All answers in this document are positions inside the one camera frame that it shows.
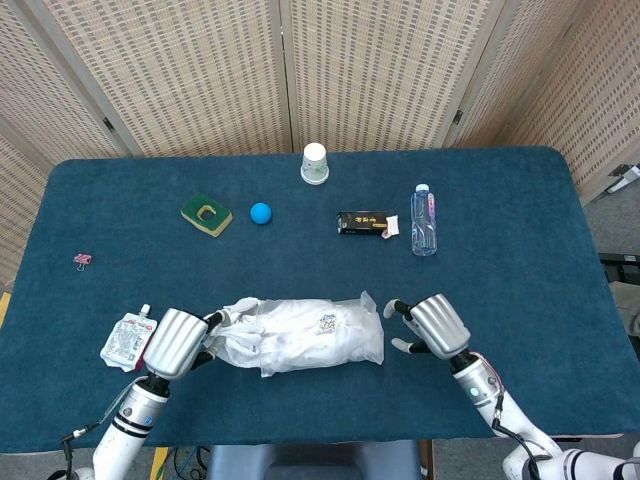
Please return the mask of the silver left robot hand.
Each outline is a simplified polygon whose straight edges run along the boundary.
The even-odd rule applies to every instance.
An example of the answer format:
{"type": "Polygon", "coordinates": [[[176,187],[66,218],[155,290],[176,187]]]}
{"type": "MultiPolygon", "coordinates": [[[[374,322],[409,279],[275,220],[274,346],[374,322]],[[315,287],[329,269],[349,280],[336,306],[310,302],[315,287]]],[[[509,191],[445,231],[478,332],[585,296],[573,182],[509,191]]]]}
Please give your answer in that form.
{"type": "Polygon", "coordinates": [[[166,381],[176,381],[212,361],[214,355],[204,344],[211,332],[227,319],[228,314],[223,310],[200,318],[169,308],[144,352],[147,371],[166,381]]]}

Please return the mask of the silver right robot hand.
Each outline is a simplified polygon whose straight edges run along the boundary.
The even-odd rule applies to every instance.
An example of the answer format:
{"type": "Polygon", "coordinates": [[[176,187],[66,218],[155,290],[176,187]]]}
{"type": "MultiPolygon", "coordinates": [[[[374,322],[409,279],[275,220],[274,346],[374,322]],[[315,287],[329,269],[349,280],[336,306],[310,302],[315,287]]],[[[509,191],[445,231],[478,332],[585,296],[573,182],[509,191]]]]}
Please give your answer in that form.
{"type": "Polygon", "coordinates": [[[402,316],[404,324],[419,337],[417,342],[393,338],[391,344],[408,353],[430,353],[441,360],[467,354],[471,339],[469,330],[443,294],[425,298],[415,305],[399,299],[387,302],[383,316],[390,319],[395,313],[402,316]]]}

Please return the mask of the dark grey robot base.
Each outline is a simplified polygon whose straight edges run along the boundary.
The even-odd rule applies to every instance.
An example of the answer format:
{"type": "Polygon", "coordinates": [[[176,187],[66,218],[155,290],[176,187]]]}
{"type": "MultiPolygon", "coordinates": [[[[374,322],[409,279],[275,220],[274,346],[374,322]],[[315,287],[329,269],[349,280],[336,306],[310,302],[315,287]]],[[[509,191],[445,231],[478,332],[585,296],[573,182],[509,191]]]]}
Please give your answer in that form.
{"type": "Polygon", "coordinates": [[[217,445],[207,480],[423,480],[411,440],[217,445]]]}

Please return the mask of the white red drink pouch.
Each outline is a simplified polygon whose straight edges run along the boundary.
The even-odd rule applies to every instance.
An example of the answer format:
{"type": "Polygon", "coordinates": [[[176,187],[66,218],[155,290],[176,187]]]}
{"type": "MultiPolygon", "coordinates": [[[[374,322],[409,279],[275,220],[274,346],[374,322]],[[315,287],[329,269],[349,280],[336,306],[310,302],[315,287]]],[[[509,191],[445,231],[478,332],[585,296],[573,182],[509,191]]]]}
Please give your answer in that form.
{"type": "Polygon", "coordinates": [[[142,368],[143,354],[158,324],[149,317],[150,311],[150,305],[143,304],[138,313],[126,313],[115,323],[100,351],[107,366],[124,372],[142,368]]]}

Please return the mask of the clear plastic water bottle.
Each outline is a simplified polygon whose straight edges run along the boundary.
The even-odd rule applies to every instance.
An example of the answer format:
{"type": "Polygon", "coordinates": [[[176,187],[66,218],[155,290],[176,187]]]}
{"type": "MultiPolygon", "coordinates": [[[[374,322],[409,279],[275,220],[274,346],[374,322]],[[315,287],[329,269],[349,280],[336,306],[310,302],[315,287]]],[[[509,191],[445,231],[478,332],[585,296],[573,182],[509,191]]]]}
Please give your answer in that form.
{"type": "Polygon", "coordinates": [[[418,184],[411,196],[411,246],[416,256],[437,251],[435,196],[427,184],[418,184]]]}

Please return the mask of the blue table cloth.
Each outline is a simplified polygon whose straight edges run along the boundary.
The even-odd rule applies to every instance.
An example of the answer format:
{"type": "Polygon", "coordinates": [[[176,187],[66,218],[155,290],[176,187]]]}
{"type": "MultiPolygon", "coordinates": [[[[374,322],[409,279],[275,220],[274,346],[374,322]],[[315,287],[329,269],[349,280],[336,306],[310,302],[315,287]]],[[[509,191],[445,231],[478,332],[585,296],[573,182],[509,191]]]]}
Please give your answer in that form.
{"type": "Polygon", "coordinates": [[[549,147],[68,160],[56,166],[0,328],[0,453],[52,451],[130,376],[100,358],[149,304],[205,315],[243,297],[378,306],[442,293],[529,418],[550,435],[640,432],[640,361],[616,312],[562,155],[549,147]],[[411,196],[435,196],[437,251],[411,246],[411,196]],[[229,208],[217,237],[180,213],[229,208]],[[255,224],[250,208],[272,209],[255,224]],[[341,235],[341,211],[397,215],[399,235],[341,235]],[[73,258],[93,256],[82,272],[73,258]]]}

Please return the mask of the black cardboard box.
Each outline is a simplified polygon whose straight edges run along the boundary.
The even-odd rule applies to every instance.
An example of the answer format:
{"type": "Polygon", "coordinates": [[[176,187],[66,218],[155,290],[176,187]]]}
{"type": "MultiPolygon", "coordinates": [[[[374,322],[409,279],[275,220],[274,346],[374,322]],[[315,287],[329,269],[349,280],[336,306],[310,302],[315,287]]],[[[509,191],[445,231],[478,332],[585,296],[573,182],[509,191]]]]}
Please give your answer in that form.
{"type": "Polygon", "coordinates": [[[399,219],[384,211],[341,211],[336,215],[341,235],[366,235],[389,239],[398,236],[399,219]]]}

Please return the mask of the green yellow sponge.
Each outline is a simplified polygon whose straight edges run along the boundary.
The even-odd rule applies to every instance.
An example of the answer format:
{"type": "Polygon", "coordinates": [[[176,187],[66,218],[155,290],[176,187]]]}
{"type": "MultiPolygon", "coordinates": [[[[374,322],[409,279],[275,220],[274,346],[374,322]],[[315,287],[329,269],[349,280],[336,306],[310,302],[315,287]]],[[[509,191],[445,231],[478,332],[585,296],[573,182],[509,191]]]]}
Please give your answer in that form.
{"type": "Polygon", "coordinates": [[[229,208],[209,196],[198,193],[181,208],[181,216],[199,231],[217,238],[232,222],[229,208]]]}

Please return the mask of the white paper cup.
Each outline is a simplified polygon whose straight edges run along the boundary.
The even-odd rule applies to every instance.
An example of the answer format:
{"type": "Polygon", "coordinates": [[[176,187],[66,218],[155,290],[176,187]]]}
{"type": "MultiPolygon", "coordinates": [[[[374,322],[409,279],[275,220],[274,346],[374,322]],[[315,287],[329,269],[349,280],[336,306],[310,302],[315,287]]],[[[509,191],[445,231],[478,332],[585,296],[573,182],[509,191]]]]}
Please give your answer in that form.
{"type": "Polygon", "coordinates": [[[310,185],[317,186],[328,179],[329,173],[325,147],[317,142],[307,144],[303,150],[300,168],[302,179],[310,185]]]}

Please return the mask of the woven folding screen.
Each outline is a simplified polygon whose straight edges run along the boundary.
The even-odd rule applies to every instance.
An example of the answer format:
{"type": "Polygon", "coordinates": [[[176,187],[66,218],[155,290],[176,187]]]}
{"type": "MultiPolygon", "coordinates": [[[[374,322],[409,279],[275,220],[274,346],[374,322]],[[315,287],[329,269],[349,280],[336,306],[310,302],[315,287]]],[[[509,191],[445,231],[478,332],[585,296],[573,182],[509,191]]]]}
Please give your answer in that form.
{"type": "Polygon", "coordinates": [[[0,289],[69,159],[546,145],[640,163],[640,0],[0,0],[0,289]]]}

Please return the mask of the black equipment frame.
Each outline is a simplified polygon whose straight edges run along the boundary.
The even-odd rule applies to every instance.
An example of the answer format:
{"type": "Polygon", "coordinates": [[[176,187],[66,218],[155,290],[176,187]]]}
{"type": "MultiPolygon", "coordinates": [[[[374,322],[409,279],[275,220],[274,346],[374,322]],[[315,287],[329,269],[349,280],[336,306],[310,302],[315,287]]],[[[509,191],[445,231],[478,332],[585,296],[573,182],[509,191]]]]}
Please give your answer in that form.
{"type": "Polygon", "coordinates": [[[640,255],[600,253],[599,259],[609,283],[640,285],[640,255]]]}

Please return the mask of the grey metal bracket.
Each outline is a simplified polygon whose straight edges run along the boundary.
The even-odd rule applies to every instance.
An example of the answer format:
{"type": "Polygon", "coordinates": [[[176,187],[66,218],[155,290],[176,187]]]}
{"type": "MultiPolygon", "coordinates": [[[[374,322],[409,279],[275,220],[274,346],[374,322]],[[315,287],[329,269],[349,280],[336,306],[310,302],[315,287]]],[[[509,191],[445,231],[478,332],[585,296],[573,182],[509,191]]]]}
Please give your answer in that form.
{"type": "Polygon", "coordinates": [[[640,164],[627,170],[615,184],[607,189],[607,193],[614,194],[637,180],[640,180],[640,164]]]}

